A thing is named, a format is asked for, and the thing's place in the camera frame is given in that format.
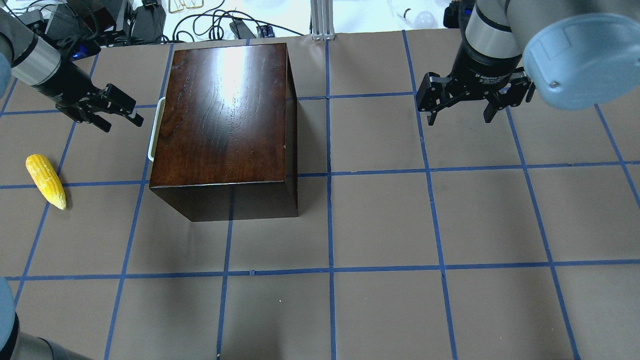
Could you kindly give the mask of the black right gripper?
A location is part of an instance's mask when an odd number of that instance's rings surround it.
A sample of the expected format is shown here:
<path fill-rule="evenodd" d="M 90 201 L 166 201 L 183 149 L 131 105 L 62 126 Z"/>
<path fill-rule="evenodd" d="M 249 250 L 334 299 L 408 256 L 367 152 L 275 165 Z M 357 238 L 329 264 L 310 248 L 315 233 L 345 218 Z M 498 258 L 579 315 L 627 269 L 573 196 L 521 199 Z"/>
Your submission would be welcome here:
<path fill-rule="evenodd" d="M 462 42 L 448 77 L 432 71 L 425 73 L 416 94 L 417 109 L 426 114 L 427 125 L 433 126 L 448 100 L 455 103 L 482 100 L 486 96 L 483 119 L 490 124 L 498 111 L 519 107 L 533 99 L 534 82 L 525 70 L 516 70 L 521 59 L 521 54 L 508 58 L 484 55 L 471 44 Z"/>

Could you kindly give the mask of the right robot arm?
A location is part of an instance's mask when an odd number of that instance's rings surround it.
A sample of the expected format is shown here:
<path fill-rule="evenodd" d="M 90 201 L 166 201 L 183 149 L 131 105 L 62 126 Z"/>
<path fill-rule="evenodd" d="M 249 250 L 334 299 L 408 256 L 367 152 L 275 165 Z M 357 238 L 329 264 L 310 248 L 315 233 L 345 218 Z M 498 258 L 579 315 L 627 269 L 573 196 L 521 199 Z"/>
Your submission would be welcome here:
<path fill-rule="evenodd" d="M 433 125 L 463 101 L 486 100 L 485 123 L 538 93 L 582 110 L 629 93 L 640 79 L 637 0 L 452 0 L 443 24 L 461 32 L 450 73 L 429 71 L 415 101 Z"/>

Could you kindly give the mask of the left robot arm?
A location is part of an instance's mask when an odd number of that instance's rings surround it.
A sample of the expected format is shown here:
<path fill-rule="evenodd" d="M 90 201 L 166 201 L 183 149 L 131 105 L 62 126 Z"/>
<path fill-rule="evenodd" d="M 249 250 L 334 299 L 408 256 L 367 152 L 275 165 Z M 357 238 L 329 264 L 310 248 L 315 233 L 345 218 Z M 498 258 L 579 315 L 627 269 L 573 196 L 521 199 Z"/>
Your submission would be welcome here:
<path fill-rule="evenodd" d="M 137 101 L 112 83 L 96 87 L 90 76 L 64 53 L 22 23 L 1 10 L 1 67 L 12 76 L 51 100 L 55 108 L 76 123 L 88 123 L 105 133 L 111 123 L 100 113 L 114 114 L 141 127 L 144 117 Z"/>

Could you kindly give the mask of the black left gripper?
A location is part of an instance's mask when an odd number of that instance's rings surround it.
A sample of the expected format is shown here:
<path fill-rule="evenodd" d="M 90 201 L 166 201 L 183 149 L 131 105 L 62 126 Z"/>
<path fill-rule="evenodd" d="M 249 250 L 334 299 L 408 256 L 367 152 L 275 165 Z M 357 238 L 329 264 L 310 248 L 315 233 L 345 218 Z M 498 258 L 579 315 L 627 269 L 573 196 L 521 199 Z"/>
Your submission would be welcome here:
<path fill-rule="evenodd" d="M 55 108 L 76 123 L 87 123 L 108 133 L 112 124 L 97 112 L 116 114 L 135 126 L 142 126 L 144 117 L 135 109 L 137 101 L 114 84 L 104 89 L 93 85 L 89 75 L 73 63 L 62 63 L 47 80 L 35 89 L 54 102 Z"/>

